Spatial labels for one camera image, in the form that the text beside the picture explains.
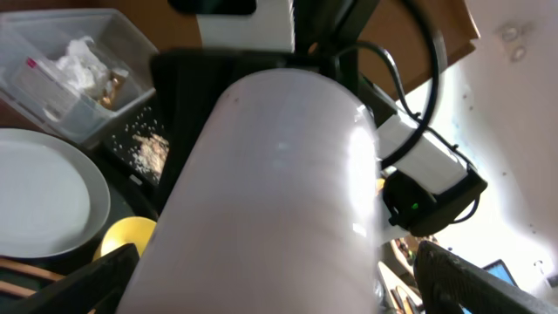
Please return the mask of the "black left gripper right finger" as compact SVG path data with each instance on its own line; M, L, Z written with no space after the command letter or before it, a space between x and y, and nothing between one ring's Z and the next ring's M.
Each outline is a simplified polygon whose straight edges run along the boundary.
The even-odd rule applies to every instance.
M423 241L414 277L427 314L557 314L557 307Z

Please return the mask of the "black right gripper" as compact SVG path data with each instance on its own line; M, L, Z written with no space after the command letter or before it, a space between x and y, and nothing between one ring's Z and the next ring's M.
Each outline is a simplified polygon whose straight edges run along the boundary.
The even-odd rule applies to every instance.
M175 48L151 57L158 110L169 142L167 160L152 197L159 213L222 93L249 74L278 68L335 77L333 57L327 55Z

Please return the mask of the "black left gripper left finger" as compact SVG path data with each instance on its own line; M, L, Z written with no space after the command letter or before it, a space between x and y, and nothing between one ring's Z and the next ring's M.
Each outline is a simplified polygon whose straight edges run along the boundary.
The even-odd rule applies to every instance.
M114 313L140 259L126 244L42 290L16 301L9 314Z

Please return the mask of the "pink cup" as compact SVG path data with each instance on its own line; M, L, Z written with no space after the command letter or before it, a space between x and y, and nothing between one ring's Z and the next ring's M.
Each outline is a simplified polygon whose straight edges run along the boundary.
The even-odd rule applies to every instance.
M373 122L345 87L274 69L218 98L120 313L373 313Z

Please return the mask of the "yellow bowl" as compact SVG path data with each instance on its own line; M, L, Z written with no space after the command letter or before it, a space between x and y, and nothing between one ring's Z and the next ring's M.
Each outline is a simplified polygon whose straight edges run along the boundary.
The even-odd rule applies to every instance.
M131 216L115 222L103 236L92 260L96 261L119 247L133 244L143 255L157 222L141 216Z

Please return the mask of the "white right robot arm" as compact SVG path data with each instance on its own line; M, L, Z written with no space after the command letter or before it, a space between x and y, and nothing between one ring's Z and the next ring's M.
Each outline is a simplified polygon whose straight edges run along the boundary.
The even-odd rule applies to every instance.
M476 211L487 183L456 147L425 137L446 68L442 34L405 3L428 51L432 85L425 110L393 104L357 71L374 51L394 80L383 47L341 32L341 20L303 20L296 52L174 49L151 59L162 106L173 106L170 151L159 184L160 225L221 237L318 223L371 234L375 199L389 223L429 236ZM393 106L384 122L373 110Z

